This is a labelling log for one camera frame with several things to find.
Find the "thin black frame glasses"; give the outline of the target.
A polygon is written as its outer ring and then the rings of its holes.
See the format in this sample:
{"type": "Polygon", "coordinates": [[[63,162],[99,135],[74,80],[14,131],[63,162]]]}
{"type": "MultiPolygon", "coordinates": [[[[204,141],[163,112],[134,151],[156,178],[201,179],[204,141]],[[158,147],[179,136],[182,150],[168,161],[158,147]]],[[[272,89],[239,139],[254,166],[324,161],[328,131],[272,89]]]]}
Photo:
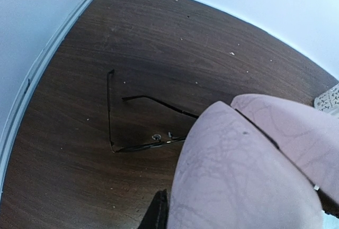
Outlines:
{"type": "Polygon", "coordinates": [[[109,141],[115,153],[183,143],[203,109],[185,84],[167,75],[112,69],[106,93],[109,141]]]}

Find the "patterned mug yellow inside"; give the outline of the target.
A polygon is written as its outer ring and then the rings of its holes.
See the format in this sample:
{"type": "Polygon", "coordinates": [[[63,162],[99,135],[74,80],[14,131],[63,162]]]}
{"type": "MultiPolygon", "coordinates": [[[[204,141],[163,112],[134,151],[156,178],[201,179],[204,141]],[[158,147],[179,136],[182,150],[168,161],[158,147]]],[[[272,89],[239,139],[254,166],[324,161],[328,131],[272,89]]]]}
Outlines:
{"type": "Polygon", "coordinates": [[[338,118],[338,87],[339,84],[336,84],[328,91],[316,97],[313,102],[314,108],[338,118]]]}

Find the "pink glasses case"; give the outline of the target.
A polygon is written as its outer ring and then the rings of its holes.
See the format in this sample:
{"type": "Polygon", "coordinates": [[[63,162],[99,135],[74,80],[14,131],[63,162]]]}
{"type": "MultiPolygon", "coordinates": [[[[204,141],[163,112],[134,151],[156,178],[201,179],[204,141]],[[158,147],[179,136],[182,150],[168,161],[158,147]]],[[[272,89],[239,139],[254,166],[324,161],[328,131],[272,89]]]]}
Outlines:
{"type": "Polygon", "coordinates": [[[322,228],[338,202],[338,119],[269,95],[218,101],[182,147],[168,228],[322,228]]]}

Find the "left aluminium frame post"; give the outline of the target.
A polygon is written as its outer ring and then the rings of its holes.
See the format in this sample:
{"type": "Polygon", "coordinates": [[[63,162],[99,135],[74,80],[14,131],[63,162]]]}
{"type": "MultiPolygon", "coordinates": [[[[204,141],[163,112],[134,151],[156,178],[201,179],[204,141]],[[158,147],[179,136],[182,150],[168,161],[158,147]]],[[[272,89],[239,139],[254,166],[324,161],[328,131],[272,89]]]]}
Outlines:
{"type": "Polygon", "coordinates": [[[36,84],[91,0],[1,0],[1,174],[36,84]]]}

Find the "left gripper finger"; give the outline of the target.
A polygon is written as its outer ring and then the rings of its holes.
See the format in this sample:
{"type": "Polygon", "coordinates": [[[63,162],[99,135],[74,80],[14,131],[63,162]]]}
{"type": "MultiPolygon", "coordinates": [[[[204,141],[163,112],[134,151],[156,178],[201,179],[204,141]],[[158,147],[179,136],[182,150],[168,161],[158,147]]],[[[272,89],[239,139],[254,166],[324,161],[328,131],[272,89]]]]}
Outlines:
{"type": "Polygon", "coordinates": [[[167,190],[160,190],[154,195],[140,225],[139,229],[165,229],[168,219],[167,190]]]}

